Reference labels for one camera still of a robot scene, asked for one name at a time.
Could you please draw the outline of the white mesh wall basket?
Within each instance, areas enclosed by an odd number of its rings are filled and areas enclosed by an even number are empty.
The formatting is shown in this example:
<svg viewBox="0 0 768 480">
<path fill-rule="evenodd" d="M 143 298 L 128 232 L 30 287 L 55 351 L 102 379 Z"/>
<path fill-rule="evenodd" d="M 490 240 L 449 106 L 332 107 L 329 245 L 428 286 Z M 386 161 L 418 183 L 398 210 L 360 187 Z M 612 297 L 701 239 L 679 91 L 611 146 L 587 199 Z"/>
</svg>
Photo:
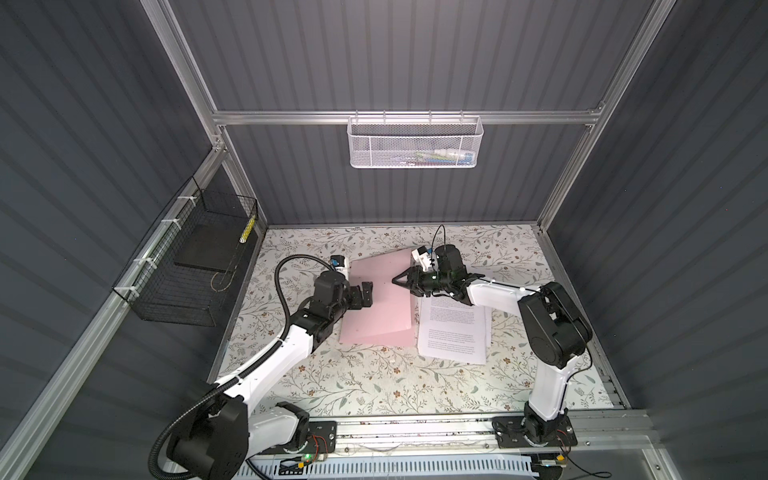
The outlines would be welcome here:
<svg viewBox="0 0 768 480">
<path fill-rule="evenodd" d="M 357 169 L 471 169 L 407 165 L 402 159 L 408 152 L 455 148 L 474 151 L 477 165 L 484 125 L 478 117 L 462 116 L 403 120 L 352 117 L 346 133 L 350 165 Z"/>
</svg>

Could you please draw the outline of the floral table mat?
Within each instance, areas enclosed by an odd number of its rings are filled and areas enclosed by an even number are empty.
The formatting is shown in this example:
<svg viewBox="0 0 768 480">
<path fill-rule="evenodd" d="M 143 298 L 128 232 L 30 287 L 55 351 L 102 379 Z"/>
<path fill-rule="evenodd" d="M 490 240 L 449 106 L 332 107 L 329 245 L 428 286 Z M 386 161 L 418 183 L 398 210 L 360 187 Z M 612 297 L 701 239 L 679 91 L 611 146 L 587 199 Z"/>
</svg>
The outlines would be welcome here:
<svg viewBox="0 0 768 480">
<path fill-rule="evenodd" d="M 448 242 L 470 271 L 512 285 L 539 285 L 553 274 L 529 225 L 430 225 L 272 229 L 266 234 L 225 345 L 220 374 L 238 368 L 280 332 L 284 316 L 275 280 L 291 306 L 308 297 L 319 261 L 362 259 Z M 343 344 L 330 337 L 286 374 L 263 405 L 291 402 L 313 416 L 519 411 L 536 376 L 521 319 L 494 311 L 482 365 L 421 356 L 413 347 Z"/>
</svg>

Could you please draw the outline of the pink folder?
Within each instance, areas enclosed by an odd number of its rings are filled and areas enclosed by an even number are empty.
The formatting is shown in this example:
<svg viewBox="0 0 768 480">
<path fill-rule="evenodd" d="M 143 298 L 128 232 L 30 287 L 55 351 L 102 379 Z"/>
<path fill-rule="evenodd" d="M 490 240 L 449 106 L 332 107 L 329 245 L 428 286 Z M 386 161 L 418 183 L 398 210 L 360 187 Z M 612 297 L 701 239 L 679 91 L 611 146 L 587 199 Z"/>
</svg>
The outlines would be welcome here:
<svg viewBox="0 0 768 480">
<path fill-rule="evenodd" d="M 411 266 L 410 250 L 399 250 L 351 263 L 350 280 L 373 283 L 371 307 L 348 311 L 341 322 L 341 344 L 414 347 L 416 327 L 411 294 L 392 279 Z"/>
</svg>

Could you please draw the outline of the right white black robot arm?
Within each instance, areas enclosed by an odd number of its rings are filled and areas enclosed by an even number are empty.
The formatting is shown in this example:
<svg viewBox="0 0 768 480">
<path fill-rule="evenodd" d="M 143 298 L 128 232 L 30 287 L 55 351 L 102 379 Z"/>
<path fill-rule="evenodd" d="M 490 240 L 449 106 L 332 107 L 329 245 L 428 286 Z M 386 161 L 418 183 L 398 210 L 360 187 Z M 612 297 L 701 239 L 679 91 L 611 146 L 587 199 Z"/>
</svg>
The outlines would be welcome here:
<svg viewBox="0 0 768 480">
<path fill-rule="evenodd" d="M 466 306 L 489 307 L 520 316 L 537 359 L 536 376 L 520 424 L 508 427 L 533 447 L 578 444 L 565 406 L 570 379 L 580 372 L 593 329 L 557 282 L 517 286 L 469 271 L 453 244 L 412 251 L 412 265 L 392 283 L 415 297 L 447 297 Z"/>
</svg>

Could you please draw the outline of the pens in white basket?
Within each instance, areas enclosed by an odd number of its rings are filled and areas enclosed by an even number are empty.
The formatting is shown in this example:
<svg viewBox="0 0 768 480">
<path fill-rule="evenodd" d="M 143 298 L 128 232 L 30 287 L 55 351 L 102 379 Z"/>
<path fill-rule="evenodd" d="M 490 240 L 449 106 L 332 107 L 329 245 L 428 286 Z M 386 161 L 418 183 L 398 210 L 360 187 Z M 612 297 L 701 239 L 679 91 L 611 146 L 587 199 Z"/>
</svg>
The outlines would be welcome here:
<svg viewBox="0 0 768 480">
<path fill-rule="evenodd" d="M 408 152 L 402 159 L 407 165 L 421 165 L 424 167 L 467 167 L 476 165 L 476 153 L 464 149 L 437 149 L 431 151 Z"/>
</svg>

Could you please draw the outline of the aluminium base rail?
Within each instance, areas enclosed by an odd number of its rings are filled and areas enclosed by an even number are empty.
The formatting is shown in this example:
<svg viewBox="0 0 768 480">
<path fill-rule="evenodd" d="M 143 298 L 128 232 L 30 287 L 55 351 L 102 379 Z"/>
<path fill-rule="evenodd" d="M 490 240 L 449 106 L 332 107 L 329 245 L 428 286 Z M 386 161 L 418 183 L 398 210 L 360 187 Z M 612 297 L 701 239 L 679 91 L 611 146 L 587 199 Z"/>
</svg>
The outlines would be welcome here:
<svg viewBox="0 0 768 480">
<path fill-rule="evenodd" d="M 310 421 L 293 442 L 291 420 L 269 414 L 213 435 L 213 445 L 254 455 L 354 455 L 392 451 L 430 455 L 450 449 L 559 452 L 571 449 L 648 449 L 660 444 L 650 417 L 641 410 L 585 410 L 570 413 L 545 440 L 529 440 L 521 413 L 339 417 Z"/>
</svg>

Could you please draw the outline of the stack of printed papers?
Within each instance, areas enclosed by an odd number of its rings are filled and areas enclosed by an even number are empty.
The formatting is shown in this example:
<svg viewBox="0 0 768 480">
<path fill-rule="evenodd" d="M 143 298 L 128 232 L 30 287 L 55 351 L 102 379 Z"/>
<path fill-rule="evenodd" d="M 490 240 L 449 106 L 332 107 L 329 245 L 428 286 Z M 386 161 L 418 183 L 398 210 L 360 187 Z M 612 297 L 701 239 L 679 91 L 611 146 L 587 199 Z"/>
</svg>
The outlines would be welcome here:
<svg viewBox="0 0 768 480">
<path fill-rule="evenodd" d="M 450 297 L 413 297 L 418 308 L 420 356 L 485 365 L 495 305 L 467 306 Z"/>
</svg>

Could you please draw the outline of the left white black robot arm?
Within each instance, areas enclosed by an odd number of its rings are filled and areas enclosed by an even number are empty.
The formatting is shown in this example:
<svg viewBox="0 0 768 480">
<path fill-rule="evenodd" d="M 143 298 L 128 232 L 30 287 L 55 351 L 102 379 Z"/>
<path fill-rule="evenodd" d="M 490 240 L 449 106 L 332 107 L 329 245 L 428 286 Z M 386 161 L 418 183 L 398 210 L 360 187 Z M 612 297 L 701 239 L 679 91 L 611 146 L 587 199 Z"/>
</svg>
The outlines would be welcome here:
<svg viewBox="0 0 768 480">
<path fill-rule="evenodd" d="M 280 335 L 216 380 L 158 435 L 147 460 L 153 478 L 231 479 L 255 454 L 303 443 L 308 415 L 300 408 L 282 405 L 258 417 L 252 414 L 274 385 L 333 333 L 347 311 L 373 303 L 372 283 L 350 284 L 347 258 L 334 255 L 320 264 L 313 294 L 296 312 L 284 313 Z"/>
</svg>

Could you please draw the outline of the black foam pad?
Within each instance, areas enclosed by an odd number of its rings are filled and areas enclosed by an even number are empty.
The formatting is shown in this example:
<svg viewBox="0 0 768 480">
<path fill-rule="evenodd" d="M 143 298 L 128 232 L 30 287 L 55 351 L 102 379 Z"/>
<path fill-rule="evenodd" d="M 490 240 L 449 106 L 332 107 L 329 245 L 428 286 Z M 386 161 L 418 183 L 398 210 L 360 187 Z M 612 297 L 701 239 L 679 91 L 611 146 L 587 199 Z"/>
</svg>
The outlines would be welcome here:
<svg viewBox="0 0 768 480">
<path fill-rule="evenodd" d="M 174 264 L 214 273 L 233 270 L 243 245 L 237 227 L 197 225 L 174 257 Z"/>
</svg>

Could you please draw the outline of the yellow marker pen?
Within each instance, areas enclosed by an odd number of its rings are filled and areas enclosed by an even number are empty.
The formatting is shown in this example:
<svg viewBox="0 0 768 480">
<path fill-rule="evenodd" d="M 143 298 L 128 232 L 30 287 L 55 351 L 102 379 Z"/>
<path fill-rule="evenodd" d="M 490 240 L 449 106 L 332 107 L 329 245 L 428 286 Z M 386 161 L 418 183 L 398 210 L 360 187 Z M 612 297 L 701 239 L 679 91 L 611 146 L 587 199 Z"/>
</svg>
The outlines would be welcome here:
<svg viewBox="0 0 768 480">
<path fill-rule="evenodd" d="M 249 238 L 251 232 L 253 231 L 255 223 L 256 223 L 256 216 L 253 215 L 253 216 L 251 216 L 248 219 L 244 229 L 242 230 L 242 232 L 240 234 L 240 237 L 239 237 L 239 243 L 240 244 L 245 244 L 248 241 L 248 238 Z"/>
</svg>

